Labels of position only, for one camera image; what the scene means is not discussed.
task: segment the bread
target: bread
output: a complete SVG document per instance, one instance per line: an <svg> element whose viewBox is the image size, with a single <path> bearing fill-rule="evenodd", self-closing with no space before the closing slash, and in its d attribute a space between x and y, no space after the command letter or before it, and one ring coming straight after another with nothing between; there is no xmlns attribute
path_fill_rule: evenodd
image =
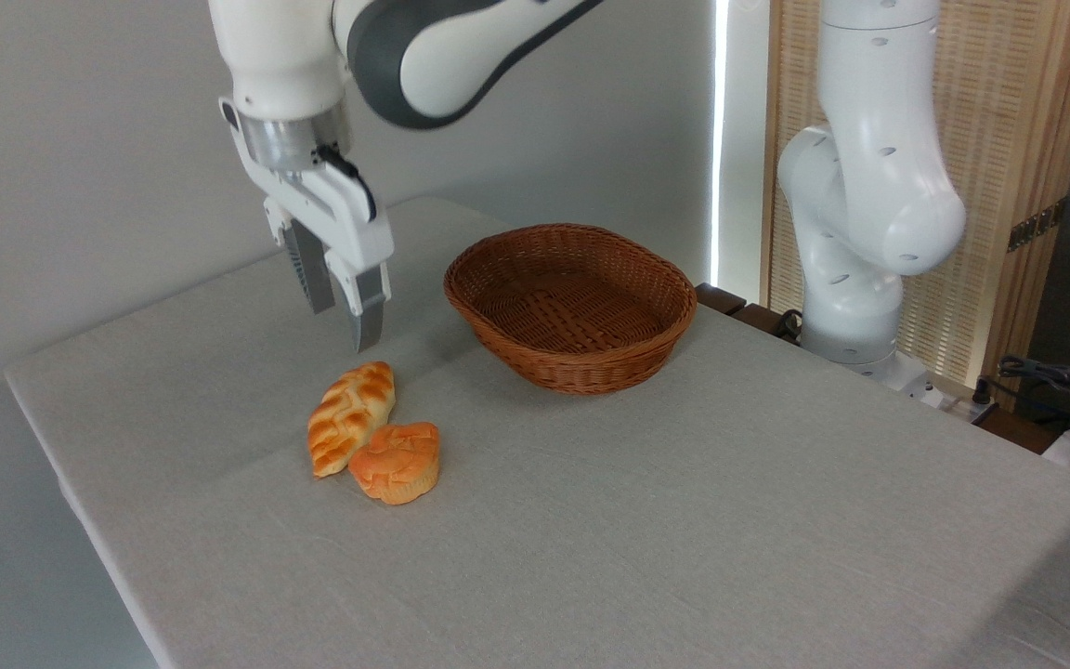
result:
<svg viewBox="0 0 1070 669"><path fill-rule="evenodd" d="M386 425L353 453L349 473L384 503L409 503L440 477L440 431L430 423Z"/></svg>
<svg viewBox="0 0 1070 669"><path fill-rule="evenodd" d="M324 391L308 420L308 452L318 478L343 470L374 429L386 424L395 408L395 372L385 362L369 362L342 374Z"/></svg>

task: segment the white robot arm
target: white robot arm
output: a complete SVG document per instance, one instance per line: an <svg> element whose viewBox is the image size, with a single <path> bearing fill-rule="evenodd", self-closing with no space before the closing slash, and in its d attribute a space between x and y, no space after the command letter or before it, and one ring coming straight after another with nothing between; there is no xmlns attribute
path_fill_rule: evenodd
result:
<svg viewBox="0 0 1070 669"><path fill-rule="evenodd" d="M221 113L309 304L349 304L354 346L382 332L391 225L342 153L351 77L383 119L433 128L600 0L209 0L233 75Z"/></svg>
<svg viewBox="0 0 1070 669"><path fill-rule="evenodd" d="M804 267L801 344L921 398L926 368L897 351L901 276L942 263L964 231L933 110L939 0L824 0L820 18L828 124L778 162Z"/></svg>

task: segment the basket rim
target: basket rim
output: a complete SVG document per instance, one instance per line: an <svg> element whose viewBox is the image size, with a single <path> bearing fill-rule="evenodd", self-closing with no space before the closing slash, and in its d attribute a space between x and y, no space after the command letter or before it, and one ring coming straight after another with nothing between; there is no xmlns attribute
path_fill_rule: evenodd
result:
<svg viewBox="0 0 1070 669"><path fill-rule="evenodd" d="M662 264L666 267L668 274L673 275L679 280L681 287L686 287L684 293L688 297L687 304L685 305L684 313L679 315L678 319L675 319L663 329L652 337L642 339L640 341L633 341L632 344L627 344L627 346L609 349L606 351L588 351L583 352L583 354L574 354L574 352L565 351L552 351L548 349L540 349L530 346L519 341L519 339L514 338L509 332L499 328L491 319L485 317L485 314L479 313L478 309L470 304L470 301L465 300L459 287L457 285L457 271L463 267L464 263L470 261L476 253L480 253L484 247L513 240L513 238L529 237L532 234L537 234L540 232L547 232L549 229L576 229L580 232L598 233L601 237L607 237L609 242L616 243L628 247L630 250L635 250L638 255L645 256L652 261L657 262L657 264ZM500 232L496 234L491 234L485 237L479 242L475 242L467 249L462 250L460 255L448 265L448 270L445 271L445 297L450 302L452 306L461 314L461 316L470 321L470 325L477 330L478 328L488 329L491 334L498 335L505 339L510 346L522 349L523 351L531 352L531 354L538 355L539 359L554 361L556 364L561 365L595 365L598 363L607 362L610 359L625 359L625 356L630 356L632 354L642 354L644 351L653 351L655 349L663 347L666 344L675 343L688 326L692 323L692 318L696 317L697 310L697 298L696 288L692 286L691 280L687 278L687 275L675 265L675 263L668 261L668 259L654 254L653 250L646 249L642 244L628 240L612 229L600 228L597 225L585 225L579 223L544 223L539 225L524 226L523 228L508 229L508 231Z"/></svg>

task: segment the wicker basket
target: wicker basket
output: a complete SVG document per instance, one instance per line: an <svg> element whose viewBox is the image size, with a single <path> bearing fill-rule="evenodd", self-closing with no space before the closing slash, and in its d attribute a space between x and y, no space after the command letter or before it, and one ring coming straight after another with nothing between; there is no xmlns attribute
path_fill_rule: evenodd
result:
<svg viewBox="0 0 1070 669"><path fill-rule="evenodd" d="M445 295L519 376L572 395L654 376L697 304L679 268L607 229L572 224L468 247L448 267Z"/></svg>

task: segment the light strip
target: light strip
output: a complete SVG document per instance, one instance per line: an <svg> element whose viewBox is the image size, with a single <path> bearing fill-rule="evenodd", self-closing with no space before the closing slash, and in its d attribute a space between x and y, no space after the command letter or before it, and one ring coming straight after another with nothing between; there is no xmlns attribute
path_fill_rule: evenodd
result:
<svg viewBox="0 0 1070 669"><path fill-rule="evenodd" d="M729 55L729 4L716 0L716 62L713 102L713 208L708 213L708 284L721 275L721 154L725 145L725 62Z"/></svg>

